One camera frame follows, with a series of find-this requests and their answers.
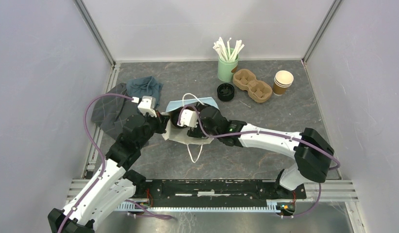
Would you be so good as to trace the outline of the light blue paper bag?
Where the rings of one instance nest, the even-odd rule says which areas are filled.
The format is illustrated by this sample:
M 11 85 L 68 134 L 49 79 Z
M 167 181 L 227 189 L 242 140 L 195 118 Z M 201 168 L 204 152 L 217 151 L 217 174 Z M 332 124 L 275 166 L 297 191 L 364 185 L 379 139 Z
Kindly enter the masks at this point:
M 180 116 L 180 112 L 183 110 L 182 108 L 186 105 L 195 105 L 197 103 L 200 105 L 200 107 L 205 104 L 216 108 L 218 107 L 216 101 L 212 97 L 197 98 L 191 93 L 186 93 L 183 95 L 181 100 L 170 101 L 166 107 L 166 111 L 162 113 L 163 115 L 170 116 L 166 127 L 166 133 L 162 134 L 163 139 L 186 145 L 192 163 L 196 163 L 198 161 L 203 145 L 210 144 L 213 141 L 213 138 L 206 137 L 202 134 L 199 137 L 190 137 L 188 135 L 189 130 L 199 130 L 199 133 L 202 133 L 202 130 L 198 125 L 196 128 L 180 127 L 177 125 L 177 118 Z M 193 159 L 189 148 L 190 144 L 200 146 L 199 153 L 195 160 Z

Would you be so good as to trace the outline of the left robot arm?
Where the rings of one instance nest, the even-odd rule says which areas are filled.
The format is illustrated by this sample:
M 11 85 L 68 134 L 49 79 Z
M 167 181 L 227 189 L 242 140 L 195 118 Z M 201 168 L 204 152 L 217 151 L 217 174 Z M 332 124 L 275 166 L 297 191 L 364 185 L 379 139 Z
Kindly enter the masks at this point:
M 158 111 L 153 116 L 146 113 L 128 117 L 98 173 L 63 209 L 54 208 L 48 214 L 51 231 L 93 233 L 126 199 L 142 197 L 146 184 L 131 180 L 129 169 L 141 156 L 142 147 L 151 137 L 166 132 L 169 119 Z

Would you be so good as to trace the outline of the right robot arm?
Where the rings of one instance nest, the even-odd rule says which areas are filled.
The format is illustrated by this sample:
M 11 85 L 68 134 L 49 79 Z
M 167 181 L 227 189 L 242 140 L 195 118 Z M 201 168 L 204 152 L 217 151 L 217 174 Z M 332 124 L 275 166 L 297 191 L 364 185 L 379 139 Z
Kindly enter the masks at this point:
M 196 137 L 217 139 L 230 147 L 259 148 L 286 155 L 295 163 L 280 172 L 274 192 L 287 198 L 301 184 L 324 183 L 328 172 L 339 167 L 330 144 L 314 129 L 303 132 L 280 132 L 254 126 L 239 120 L 227 120 L 213 106 L 186 106 L 178 125 L 196 131 Z

